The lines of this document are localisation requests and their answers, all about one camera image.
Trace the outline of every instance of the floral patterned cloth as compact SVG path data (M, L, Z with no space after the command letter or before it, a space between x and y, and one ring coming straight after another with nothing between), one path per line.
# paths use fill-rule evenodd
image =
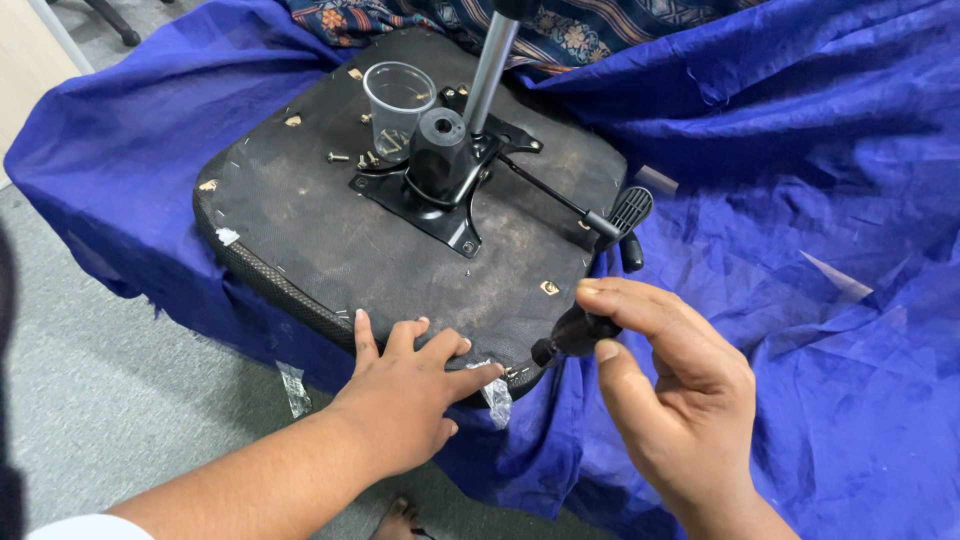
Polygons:
M490 28L487 0L285 0L294 20L330 45L363 47L398 28L424 26L479 54ZM507 68L560 73L699 26L764 0L544 0L524 21Z

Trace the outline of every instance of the foot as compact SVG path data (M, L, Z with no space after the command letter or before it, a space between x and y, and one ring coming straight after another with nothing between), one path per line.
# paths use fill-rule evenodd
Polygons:
M380 520L371 540L417 540L410 529L418 528L417 510L400 497Z

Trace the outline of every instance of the white sleeve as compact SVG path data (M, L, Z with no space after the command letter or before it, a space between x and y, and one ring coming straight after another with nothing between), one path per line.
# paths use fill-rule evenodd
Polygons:
M39 528L27 540L154 540L142 528L116 516L94 514Z

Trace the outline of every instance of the fingernail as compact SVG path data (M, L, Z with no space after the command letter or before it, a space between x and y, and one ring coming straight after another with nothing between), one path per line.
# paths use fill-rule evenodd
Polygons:
M615 341L611 339L603 339L597 343L597 347L594 352L596 353L597 363L602 363L613 358L620 351L619 348L617 348Z

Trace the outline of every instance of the forearm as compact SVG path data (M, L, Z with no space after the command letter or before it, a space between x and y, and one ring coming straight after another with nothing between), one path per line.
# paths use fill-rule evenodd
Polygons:
M797 534L756 491L716 505L689 507L677 519L691 540L798 540Z
M378 480L362 436L319 412L118 504L154 536L302 539Z

